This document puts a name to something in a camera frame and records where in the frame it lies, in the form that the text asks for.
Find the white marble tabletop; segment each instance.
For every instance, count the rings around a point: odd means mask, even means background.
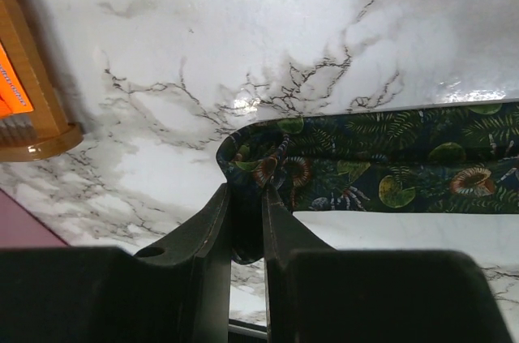
[[[24,0],[85,141],[3,164],[1,188],[73,245],[136,251],[224,182],[231,131],[267,118],[519,98],[519,0]],[[343,248],[453,248],[519,337],[519,220],[297,215]],[[264,268],[233,267],[231,317],[265,323]]]

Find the marble surface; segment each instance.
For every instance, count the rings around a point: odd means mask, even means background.
[[[254,121],[519,98],[519,0],[23,1],[86,135],[3,164],[0,186],[74,245],[136,251],[174,229]],[[298,216],[336,247],[468,252],[519,337],[517,217]],[[233,267],[231,317],[265,323],[261,263]]]

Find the leaf pattern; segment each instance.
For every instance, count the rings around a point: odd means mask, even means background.
[[[290,211],[518,214],[519,103],[261,122],[217,162],[249,229],[269,182]],[[234,259],[257,260],[261,237],[240,239]]]

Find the fabric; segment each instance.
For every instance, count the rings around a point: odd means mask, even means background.
[[[259,122],[217,161],[233,191],[234,259],[262,255],[261,193],[292,211],[519,213],[519,103]]]

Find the green leaf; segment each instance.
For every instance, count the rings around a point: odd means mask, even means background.
[[[497,114],[503,104],[471,105],[468,108],[475,114]]]
[[[252,172],[256,170],[256,168],[260,165],[261,161],[255,161],[255,162],[234,162],[234,164],[245,171]]]
[[[300,134],[305,122],[302,118],[285,118],[277,122],[277,126],[287,134]]]
[[[337,162],[337,173],[339,175],[348,174],[350,176],[350,182],[354,182],[358,179],[366,170],[371,166],[370,162],[350,162],[350,161],[338,161]]]
[[[465,149],[457,143],[443,143],[429,152],[429,161],[464,161],[466,159]]]
[[[414,187],[402,189],[392,175],[382,178],[379,184],[379,197],[384,205],[390,208],[405,207],[416,196]]]

